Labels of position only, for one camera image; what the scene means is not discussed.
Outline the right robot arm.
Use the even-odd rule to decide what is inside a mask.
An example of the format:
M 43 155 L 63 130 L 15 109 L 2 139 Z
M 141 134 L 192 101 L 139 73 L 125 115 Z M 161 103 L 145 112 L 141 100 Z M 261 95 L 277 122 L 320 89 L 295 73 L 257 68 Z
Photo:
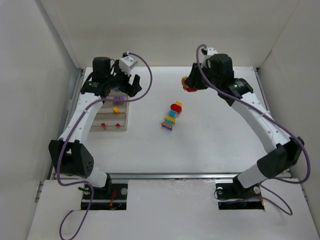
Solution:
M 294 166 L 304 142 L 274 124 L 252 86 L 245 79 L 235 77 L 232 59 L 227 54 L 204 50 L 203 55 L 202 63 L 195 62 L 189 76 L 182 80 L 184 89 L 194 92 L 214 88 L 218 96 L 247 122 L 266 152 L 256 164 L 235 176 L 232 183 L 217 188 L 229 198 L 241 198 L 258 183 L 277 177 Z

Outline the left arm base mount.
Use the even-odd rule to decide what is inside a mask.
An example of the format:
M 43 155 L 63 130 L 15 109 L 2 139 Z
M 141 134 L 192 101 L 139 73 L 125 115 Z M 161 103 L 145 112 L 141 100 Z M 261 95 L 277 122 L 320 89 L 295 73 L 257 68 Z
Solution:
M 116 181 L 109 190 L 93 188 L 92 211 L 124 211 L 127 209 L 128 182 Z

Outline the purple tan lego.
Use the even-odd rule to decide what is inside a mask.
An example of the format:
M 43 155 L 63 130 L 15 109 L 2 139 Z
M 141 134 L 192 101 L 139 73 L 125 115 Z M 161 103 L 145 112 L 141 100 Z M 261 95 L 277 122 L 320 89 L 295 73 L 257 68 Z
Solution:
M 172 123 L 169 123 L 167 121 L 164 121 L 161 123 L 161 127 L 166 129 L 166 130 L 169 130 L 169 131 L 172 131 L 173 130 L 173 124 Z

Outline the purple lego block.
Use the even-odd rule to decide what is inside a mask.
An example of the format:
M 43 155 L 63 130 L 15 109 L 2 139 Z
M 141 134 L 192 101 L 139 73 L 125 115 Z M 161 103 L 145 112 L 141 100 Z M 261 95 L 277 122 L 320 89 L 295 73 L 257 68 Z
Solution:
M 115 96 L 113 98 L 113 104 L 114 105 L 123 105 L 125 102 L 125 97 L 124 96 Z

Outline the red rounded lego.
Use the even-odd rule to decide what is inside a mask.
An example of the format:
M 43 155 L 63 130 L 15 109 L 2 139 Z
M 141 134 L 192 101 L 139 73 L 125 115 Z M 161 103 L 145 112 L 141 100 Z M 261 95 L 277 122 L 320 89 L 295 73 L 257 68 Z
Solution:
M 170 106 L 170 109 L 172 111 L 175 111 L 178 115 L 182 113 L 183 109 L 182 109 L 182 106 L 181 105 L 178 105 L 176 103 L 173 103 L 171 106 Z

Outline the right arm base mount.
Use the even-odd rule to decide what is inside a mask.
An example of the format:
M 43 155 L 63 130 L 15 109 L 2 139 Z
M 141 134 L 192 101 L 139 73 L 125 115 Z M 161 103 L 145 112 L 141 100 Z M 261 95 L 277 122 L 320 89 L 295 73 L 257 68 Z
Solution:
M 216 183 L 214 197 L 219 210 L 264 210 L 261 188 L 255 184 L 242 188 L 234 183 Z

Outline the yellow orange lego block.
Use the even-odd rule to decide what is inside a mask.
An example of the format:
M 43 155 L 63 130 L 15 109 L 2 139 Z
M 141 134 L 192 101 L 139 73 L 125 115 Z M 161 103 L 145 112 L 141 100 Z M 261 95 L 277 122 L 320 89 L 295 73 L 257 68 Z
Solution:
M 120 109 L 117 107 L 114 107 L 112 110 L 114 113 L 117 113 L 117 114 L 120 113 Z

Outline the yellow lego plate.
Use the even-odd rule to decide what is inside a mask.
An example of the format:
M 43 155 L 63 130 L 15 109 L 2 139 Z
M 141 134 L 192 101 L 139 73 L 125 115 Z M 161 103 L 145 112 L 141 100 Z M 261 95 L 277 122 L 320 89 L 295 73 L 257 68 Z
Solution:
M 174 125 L 176 123 L 176 119 L 174 117 L 171 117 L 168 115 L 164 117 L 164 120 L 166 123 L 171 124 L 171 125 Z

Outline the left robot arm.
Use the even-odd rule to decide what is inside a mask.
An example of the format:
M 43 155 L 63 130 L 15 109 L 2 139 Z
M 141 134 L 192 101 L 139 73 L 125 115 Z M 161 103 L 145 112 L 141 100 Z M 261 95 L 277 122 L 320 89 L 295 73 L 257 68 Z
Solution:
M 94 158 L 85 144 L 99 110 L 111 101 L 111 90 L 119 89 L 129 97 L 142 90 L 140 76 L 130 83 L 131 71 L 138 61 L 126 54 L 114 63 L 108 57 L 95 57 L 92 72 L 83 82 L 78 102 L 67 127 L 57 140 L 51 140 L 48 150 L 57 179 L 61 175 L 75 177 L 81 183 L 108 191 L 110 176 L 95 167 Z

